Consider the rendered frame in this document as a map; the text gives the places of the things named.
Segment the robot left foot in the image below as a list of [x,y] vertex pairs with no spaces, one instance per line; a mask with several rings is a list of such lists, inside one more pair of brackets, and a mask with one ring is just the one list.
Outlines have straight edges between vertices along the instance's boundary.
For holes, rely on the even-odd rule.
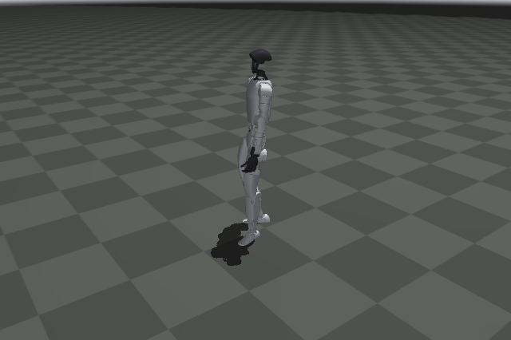
[[256,239],[257,237],[260,236],[260,233],[259,231],[256,230],[256,234],[255,235],[252,235],[252,233],[247,233],[239,242],[238,244],[240,246],[245,246],[247,244],[249,244],[250,242],[252,242],[254,239]]

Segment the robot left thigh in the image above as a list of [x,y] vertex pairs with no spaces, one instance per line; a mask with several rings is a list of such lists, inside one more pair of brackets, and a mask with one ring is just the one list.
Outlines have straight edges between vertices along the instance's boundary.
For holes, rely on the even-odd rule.
[[[246,162],[248,161],[248,158],[251,156],[250,155],[250,152],[251,152],[251,148],[249,149],[248,151],[248,155],[247,155],[247,159],[246,159]],[[263,148],[263,146],[261,146],[261,153],[259,155],[259,157],[257,157],[258,159],[258,163],[261,163],[261,162],[265,162],[265,160],[267,159],[267,150]],[[244,169],[247,167],[247,165],[244,166]],[[257,164],[256,166],[256,170],[254,172],[244,172],[244,190],[245,190],[245,194],[246,194],[246,199],[247,197],[251,199],[251,202],[254,200],[255,196],[256,196],[256,192],[259,192],[259,190],[257,190],[257,185],[258,185],[258,181],[259,181],[259,175],[260,175],[260,170],[259,170],[260,166]]]

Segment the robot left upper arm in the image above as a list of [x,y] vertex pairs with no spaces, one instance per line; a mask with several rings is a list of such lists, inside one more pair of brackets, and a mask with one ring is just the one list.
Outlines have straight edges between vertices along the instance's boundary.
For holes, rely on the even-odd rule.
[[272,95],[272,87],[269,84],[259,84],[259,115],[253,118],[254,125],[258,126],[258,119],[264,117],[267,123],[267,115],[269,110],[270,99]]

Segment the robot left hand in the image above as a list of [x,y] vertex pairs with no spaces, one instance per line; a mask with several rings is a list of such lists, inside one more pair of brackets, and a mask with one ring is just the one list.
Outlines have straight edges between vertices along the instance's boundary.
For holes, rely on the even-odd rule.
[[251,156],[248,158],[248,161],[240,166],[240,167],[243,167],[243,166],[247,165],[247,167],[244,170],[242,170],[242,172],[248,173],[248,172],[254,172],[256,170],[256,166],[258,164],[257,157],[259,157],[259,155],[255,155],[254,151],[255,151],[255,148],[252,147],[252,150],[250,152]]

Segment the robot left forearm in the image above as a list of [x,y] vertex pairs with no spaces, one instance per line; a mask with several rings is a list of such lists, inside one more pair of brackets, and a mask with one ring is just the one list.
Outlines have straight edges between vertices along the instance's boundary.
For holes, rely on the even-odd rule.
[[261,146],[263,144],[263,134],[266,131],[266,119],[261,117],[258,119],[258,127],[255,128],[254,139],[252,141],[252,147],[255,148],[254,154],[259,155],[261,153]]

